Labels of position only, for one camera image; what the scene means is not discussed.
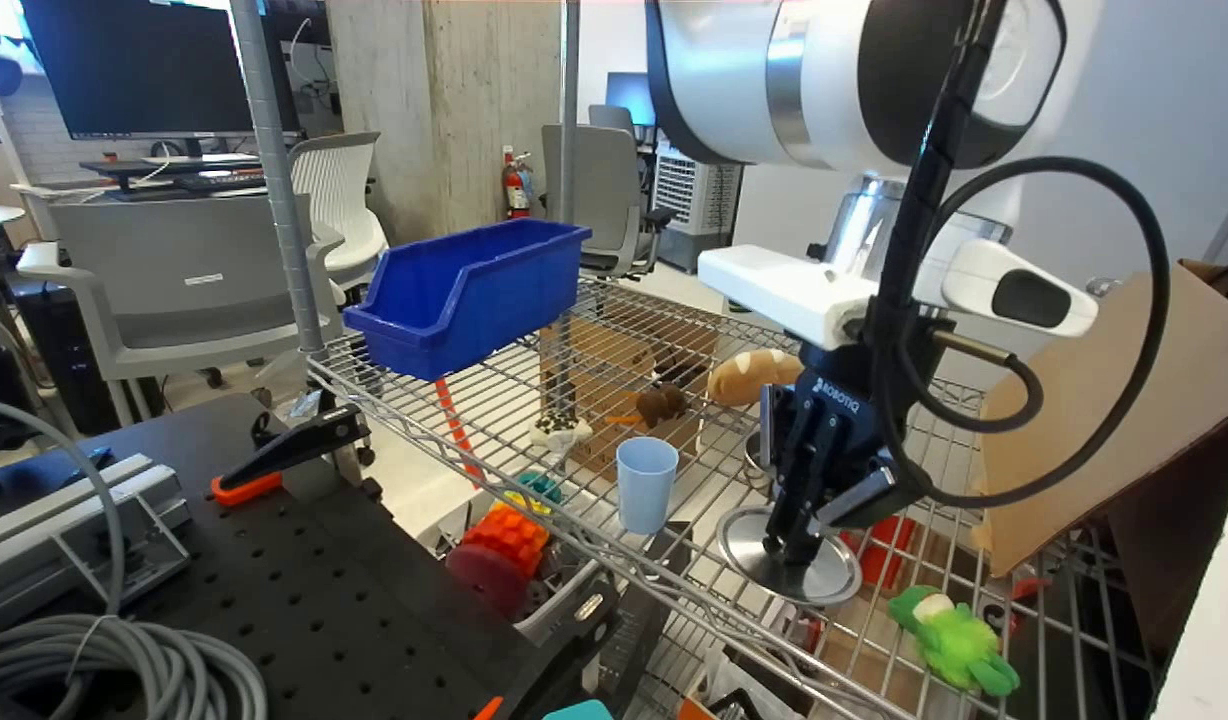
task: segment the gray cable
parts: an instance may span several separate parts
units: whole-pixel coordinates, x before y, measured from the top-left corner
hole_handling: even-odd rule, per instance
[[[116,511],[116,500],[107,496],[107,485],[101,478],[94,465],[81,453],[81,442],[71,442],[58,427],[53,427],[49,419],[36,419],[10,402],[0,402],[0,415],[10,419],[10,422],[25,422],[38,437],[49,437],[58,453],[69,453],[81,471],[88,475],[101,508],[102,508],[102,526],[107,526],[107,589],[102,589],[102,613],[120,613],[123,608],[123,567],[128,567],[128,556],[123,556],[123,520]]]
[[[0,690],[71,671],[136,671],[151,720],[268,717],[260,667],[215,635],[120,615],[45,615],[0,630]]]
[[[0,402],[2,419],[17,419],[49,437],[69,453],[94,486],[107,525],[113,580],[102,615],[38,615],[0,630],[0,690],[17,696],[36,681],[69,681],[71,690],[56,705],[58,717],[76,717],[88,671],[136,671],[144,690],[144,717],[151,720],[263,720],[260,667],[232,644],[167,627],[120,621],[123,605],[123,525],[116,500],[92,460],[53,422]]]

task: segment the metal pole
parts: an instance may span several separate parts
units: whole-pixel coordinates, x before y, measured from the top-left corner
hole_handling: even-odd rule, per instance
[[[263,38],[257,0],[227,0],[227,30],[236,38],[236,56],[243,72],[243,97],[246,97],[251,130],[257,130],[257,158],[263,172],[268,213],[270,213],[280,255],[283,255],[300,348],[304,355],[323,355],[318,308],[314,308],[314,287],[306,279],[306,255],[304,255],[306,226],[291,195],[283,121],[280,121],[280,98],[274,98],[274,81],[268,68],[268,38]]]
[[[561,13],[561,62],[565,62],[565,127],[561,127],[561,221],[573,225],[573,122],[581,89],[581,0]]]

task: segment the green object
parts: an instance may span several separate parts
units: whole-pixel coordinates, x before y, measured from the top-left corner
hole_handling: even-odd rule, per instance
[[[980,689],[997,700],[1020,689],[1016,667],[998,656],[998,635],[970,615],[970,608],[910,583],[888,605],[888,613],[919,641],[925,665],[952,689]]]

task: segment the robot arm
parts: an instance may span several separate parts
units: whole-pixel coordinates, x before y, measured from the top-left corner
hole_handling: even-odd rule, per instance
[[[1045,149],[1097,18],[1099,0],[649,0],[652,98],[675,149],[878,181],[860,221],[841,217],[863,233],[843,233],[831,263],[761,248],[699,255],[699,279],[805,339],[795,386],[762,394],[762,465],[774,475],[762,537],[728,526],[728,549],[761,544],[728,553],[747,577],[814,599],[805,577],[828,525],[873,525],[933,493],[900,437],[903,413],[926,402],[916,379],[955,339],[952,320],[926,320],[925,302],[1060,336],[1093,323],[1084,290],[980,244],[1008,235],[1016,183],[955,221],[939,217],[939,201],[952,181]],[[980,427],[1022,422],[1038,402],[1037,377],[1013,355],[969,350],[1008,362],[1033,386],[1022,413]]]

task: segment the cardboard box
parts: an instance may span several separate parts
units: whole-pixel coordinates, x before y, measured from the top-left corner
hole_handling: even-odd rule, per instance
[[[982,437],[982,493],[1016,486],[1056,469],[1099,422],[1135,359],[1147,279],[1135,275],[1099,302],[1081,339],[1051,339],[1033,367],[1045,377],[1045,413],[1002,437]],[[1002,379],[982,407],[1020,402]],[[1060,533],[1102,517],[1128,570],[1147,644],[1174,641],[1197,580],[1228,508],[1228,299],[1189,268],[1171,271],[1171,312],[1161,359],[1114,437],[1064,485],[977,526],[992,577],[1008,577]]]

